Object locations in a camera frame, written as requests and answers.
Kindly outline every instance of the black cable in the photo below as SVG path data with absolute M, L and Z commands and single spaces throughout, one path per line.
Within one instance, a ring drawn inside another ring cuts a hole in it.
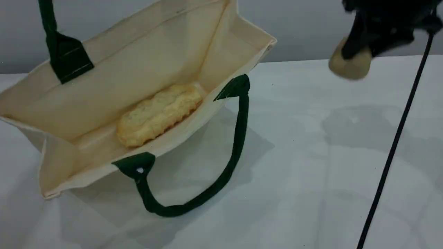
M 368 217 L 366 218 L 365 226 L 363 227 L 363 230 L 361 231 L 360 240 L 358 241 L 358 244 L 357 244 L 357 249 L 363 249 L 363 246 L 365 245 L 366 236 L 368 235 L 368 231 L 371 226 L 372 219 L 374 218 L 374 214 L 377 209 L 377 205 L 380 201 L 381 193 L 382 193 L 383 187 L 385 186 L 385 183 L 386 183 L 386 178 L 388 176 L 388 172 L 391 167 L 391 162 L 394 158 L 395 150 L 397 149 L 398 141 L 400 140 L 401 132 L 403 131 L 403 127 L 406 122 L 406 118 L 408 117 L 409 110 L 411 109 L 412 101 L 414 100 L 414 96 L 417 91 L 418 82 L 420 81 L 420 77 L 423 72 L 423 68 L 426 63 L 427 56 L 429 55 L 429 51 L 431 50 L 433 38 L 434 38 L 434 34 L 429 33 L 429 38 L 427 40 L 426 49 L 424 50 L 424 54 L 421 59 L 420 66 L 418 68 L 417 75 L 414 80 L 414 84 L 412 85 L 412 89 L 411 89 L 411 93 L 409 94 L 408 102 L 406 103 L 406 107 L 404 108 L 400 123 L 398 124 L 398 128 L 397 128 L 397 132 L 395 133 L 394 141 L 392 142 L 391 149 L 389 150 L 388 159 L 386 160 L 386 164 L 383 169 L 383 173 L 381 174 L 380 182 L 377 187 L 377 192 L 375 193 L 375 197 L 372 202 L 371 209 L 369 210 Z

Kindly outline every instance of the baked pastry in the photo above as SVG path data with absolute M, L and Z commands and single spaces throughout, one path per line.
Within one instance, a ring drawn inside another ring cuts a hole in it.
M 126 147 L 142 146 L 189 116 L 201 102 L 196 86 L 172 85 L 125 113 L 117 123 L 117 138 Z

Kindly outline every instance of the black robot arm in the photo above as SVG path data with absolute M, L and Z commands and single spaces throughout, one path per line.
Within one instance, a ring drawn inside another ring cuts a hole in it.
M 443 26 L 435 9 L 442 0 L 343 0 L 347 12 L 356 11 L 354 25 L 342 48 L 344 59 L 368 47 L 372 57 L 410 44 L 415 29 L 437 33 Z

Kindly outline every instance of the canvas tote bag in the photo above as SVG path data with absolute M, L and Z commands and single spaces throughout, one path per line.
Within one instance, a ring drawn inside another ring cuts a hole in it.
M 161 0 L 83 43 L 57 32 L 51 0 L 39 0 L 39 6 L 50 60 L 0 93 L 0 119 L 42 153 L 44 198 L 120 170 L 134 179 L 146 210 L 172 217 L 202 205 L 226 185 L 245 140 L 246 73 L 276 43 L 239 16 L 236 0 Z M 121 145 L 115 135 L 119 117 L 171 84 L 198 84 L 203 103 L 144 146 Z M 189 202 L 162 206 L 147 182 L 155 158 L 184 142 L 232 97 L 239 98 L 239 112 L 225 170 Z

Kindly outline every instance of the bag side panel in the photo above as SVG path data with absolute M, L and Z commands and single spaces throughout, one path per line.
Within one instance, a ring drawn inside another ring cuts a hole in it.
M 271 35 L 241 18 L 236 3 L 232 1 L 226 8 L 199 75 L 207 91 L 212 91 L 261 49 L 276 42 Z

